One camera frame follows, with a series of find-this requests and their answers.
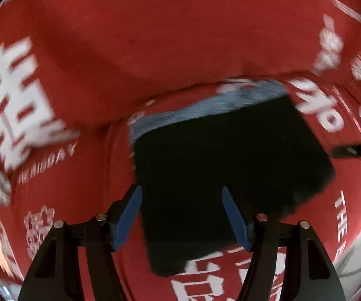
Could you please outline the black pants grey waistband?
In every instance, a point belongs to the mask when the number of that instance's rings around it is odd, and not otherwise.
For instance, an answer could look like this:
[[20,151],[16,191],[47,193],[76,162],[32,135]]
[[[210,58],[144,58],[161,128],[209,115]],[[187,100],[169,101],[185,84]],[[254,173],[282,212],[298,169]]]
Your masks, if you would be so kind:
[[246,221],[279,220],[333,180],[331,160],[279,82],[220,93],[130,126],[149,262],[158,276],[236,242],[228,189]]

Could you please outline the red white character pillow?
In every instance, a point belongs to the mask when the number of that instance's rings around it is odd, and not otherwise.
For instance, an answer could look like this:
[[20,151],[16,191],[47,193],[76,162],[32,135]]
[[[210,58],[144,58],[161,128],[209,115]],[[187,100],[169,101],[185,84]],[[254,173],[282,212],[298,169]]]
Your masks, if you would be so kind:
[[0,159],[5,171],[17,169],[32,147],[77,138],[55,118],[35,72],[38,62],[26,37],[11,46],[0,45]]

